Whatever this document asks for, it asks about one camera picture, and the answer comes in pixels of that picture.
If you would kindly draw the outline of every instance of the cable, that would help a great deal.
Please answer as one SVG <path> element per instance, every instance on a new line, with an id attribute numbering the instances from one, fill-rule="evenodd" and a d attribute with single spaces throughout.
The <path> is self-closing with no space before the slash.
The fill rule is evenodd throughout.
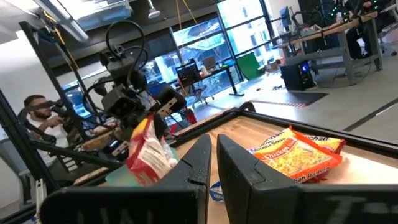
<path id="1" fill-rule="evenodd" d="M 318 87 L 319 88 L 332 88 L 332 86 L 333 86 L 333 84 L 335 83 L 335 80 L 336 80 L 336 78 L 337 78 L 337 72 L 338 72 L 338 70 L 339 70 L 339 68 L 336 68 L 336 73 L 335 73 L 335 76 L 333 77 L 333 81 L 331 82 L 331 84 L 330 84 L 330 86 L 321 86 L 321 85 L 318 85 Z"/>
<path id="2" fill-rule="evenodd" d="M 195 17 L 194 17 L 193 14 L 192 14 L 191 9 L 188 7 L 187 2 L 186 2 L 185 0 L 182 0 L 182 2 L 184 3 L 185 7 L 187 8 L 187 10 L 188 10 L 189 14 L 191 15 L 191 17 L 192 17 L 194 23 L 198 26 L 199 31 L 200 31 L 201 33 L 203 33 L 203 31 L 201 30 L 201 28 L 200 28 L 200 26 L 199 26 L 197 20 L 195 19 Z M 212 44 L 210 43 L 210 41 L 207 39 L 206 36 L 204 36 L 204 38 L 205 38 L 205 40 L 208 42 L 209 45 L 212 45 Z M 217 51 L 216 51 L 214 48 L 212 48 L 212 49 L 213 49 L 214 53 L 216 54 L 216 56 L 220 59 L 220 61 L 222 61 L 223 59 L 220 57 L 220 55 L 217 53 Z"/>
<path id="3" fill-rule="evenodd" d="M 127 75 L 127 84 L 128 84 L 129 86 L 131 86 L 131 81 L 130 81 L 131 72 L 132 72 L 132 70 L 134 69 L 134 67 L 137 65 L 138 59 L 141 57 L 142 52 L 144 51 L 144 46 L 145 46 L 145 35 L 144 35 L 144 31 L 142 31 L 141 27 L 140 27 L 138 24 L 136 24 L 135 22 L 133 22 L 133 21 L 117 21 L 117 22 L 112 23 L 112 24 L 108 27 L 108 30 L 106 31 L 105 42 L 106 42 L 106 46 L 107 46 L 107 48 L 109 49 L 109 51 L 110 51 L 110 52 L 112 53 L 112 55 L 115 56 L 116 58 L 120 58 L 120 56 L 113 50 L 113 48 L 111 47 L 111 44 L 109 43 L 109 33 L 111 32 L 112 28 L 113 28 L 116 24 L 122 23 L 122 22 L 133 25 L 133 26 L 139 31 L 139 33 L 140 33 L 140 35 L 141 35 L 141 41 L 142 41 L 141 50 L 140 50 L 140 52 L 139 52 L 139 54 L 138 54 L 137 60 L 134 62 L 134 65 L 131 67 L 129 74 Z"/>
<path id="4" fill-rule="evenodd" d="M 140 46 L 131 46 L 131 47 L 124 49 L 123 51 L 126 52 L 131 49 L 140 49 L 140 48 L 141 48 Z M 145 53 L 146 57 L 145 57 L 144 63 L 139 67 L 139 69 L 144 68 L 145 64 L 148 62 L 149 54 L 148 54 L 147 49 L 144 49 L 144 53 Z"/>
<path id="5" fill-rule="evenodd" d="M 360 81 L 355 83 L 355 85 L 360 84 L 366 77 L 368 77 L 368 75 L 370 74 L 370 71 L 371 71 L 371 67 L 372 67 L 372 62 L 370 62 L 369 69 L 368 69 L 368 72 L 366 73 L 366 75 Z M 332 84 L 330 86 L 320 86 L 320 85 L 318 85 L 318 87 L 319 88 L 346 88 L 346 87 L 352 86 L 351 84 L 350 85 L 345 85 L 345 86 L 333 86 L 333 83 L 334 83 L 334 81 L 336 79 L 336 75 L 335 75 L 335 77 L 333 79 L 333 82 L 332 82 Z"/>
<path id="6" fill-rule="evenodd" d="M 99 85 L 102 85 L 102 84 L 105 84 L 105 83 L 109 83 L 109 82 L 113 82 L 113 80 L 104 80 L 104 81 L 95 83 L 95 84 L 93 84 L 92 86 L 88 87 L 87 91 L 86 91 L 85 94 L 83 95 L 83 107 L 84 107 L 87 111 L 91 111 L 90 109 L 87 108 L 87 97 L 88 97 L 88 94 L 90 93 L 90 91 L 91 91 L 91 90 L 94 90 L 94 88 L 97 87 L 97 86 L 99 86 Z"/>
<path id="7" fill-rule="evenodd" d="M 178 14 L 178 22 L 180 24 L 180 30 L 182 30 L 180 7 L 178 6 L 178 0 L 175 0 L 175 5 L 177 6 L 177 14 Z"/>

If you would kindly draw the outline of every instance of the red and white bag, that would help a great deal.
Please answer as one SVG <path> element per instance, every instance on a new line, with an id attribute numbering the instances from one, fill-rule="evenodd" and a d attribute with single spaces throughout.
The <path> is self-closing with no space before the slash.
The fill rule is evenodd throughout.
<path id="1" fill-rule="evenodd" d="M 167 143 L 160 142 L 156 137 L 154 115 L 148 116 L 132 133 L 127 167 L 139 184 L 152 186 L 169 173 L 176 163 Z"/>

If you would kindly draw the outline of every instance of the floor mat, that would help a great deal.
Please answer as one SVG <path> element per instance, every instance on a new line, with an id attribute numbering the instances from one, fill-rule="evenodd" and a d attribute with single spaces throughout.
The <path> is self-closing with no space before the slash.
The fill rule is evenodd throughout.
<path id="1" fill-rule="evenodd" d="M 305 107 L 327 96 L 327 93 L 270 93 L 251 100 L 253 103 Z"/>

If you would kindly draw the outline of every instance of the white wall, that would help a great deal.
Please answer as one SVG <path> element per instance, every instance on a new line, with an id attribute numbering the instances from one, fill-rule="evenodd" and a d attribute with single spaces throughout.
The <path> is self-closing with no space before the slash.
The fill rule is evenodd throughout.
<path id="1" fill-rule="evenodd" d="M 18 113 L 29 95 L 57 100 L 58 94 L 23 31 L 18 39 L 0 45 L 0 89 Z"/>
<path id="2" fill-rule="evenodd" d="M 0 89 L 12 109 L 18 113 L 24 99 L 41 94 L 49 100 L 58 99 L 50 79 L 23 31 L 18 39 L 0 45 Z M 10 168 L 0 159 L 0 207 L 19 199 L 19 183 Z"/>
<path id="3" fill-rule="evenodd" d="M 1 158 L 0 179 L 0 208 L 3 208 L 18 201 L 21 193 L 17 176 Z"/>

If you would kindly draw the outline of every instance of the chicken ramen package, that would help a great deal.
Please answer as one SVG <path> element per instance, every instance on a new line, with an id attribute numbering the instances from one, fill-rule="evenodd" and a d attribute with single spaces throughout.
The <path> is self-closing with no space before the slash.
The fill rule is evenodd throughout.
<path id="1" fill-rule="evenodd" d="M 280 146 L 283 143 L 283 140 L 285 139 L 284 135 L 286 135 L 287 132 L 289 132 L 291 128 L 287 128 L 285 130 L 282 130 L 281 132 L 271 136 L 267 140 L 262 143 L 260 147 L 252 148 L 249 149 L 248 151 L 253 154 L 254 152 L 260 150 L 263 145 L 265 144 L 275 144 L 277 146 Z M 345 146 L 346 141 L 344 139 L 337 139 L 337 138 L 329 138 L 329 137 L 323 137 L 323 136 L 312 136 L 312 135 L 305 135 L 306 138 L 309 140 L 315 142 L 317 145 L 320 147 L 327 149 L 331 151 L 334 154 L 340 155 L 340 152 L 342 148 Z"/>
<path id="2" fill-rule="evenodd" d="M 259 148 L 249 151 L 262 162 L 300 183 L 341 163 L 340 155 L 315 144 L 290 128 L 266 140 Z"/>
<path id="3" fill-rule="evenodd" d="M 153 115 L 132 132 L 126 164 L 138 184 L 143 186 L 156 184 L 177 164 L 171 148 L 156 137 Z"/>

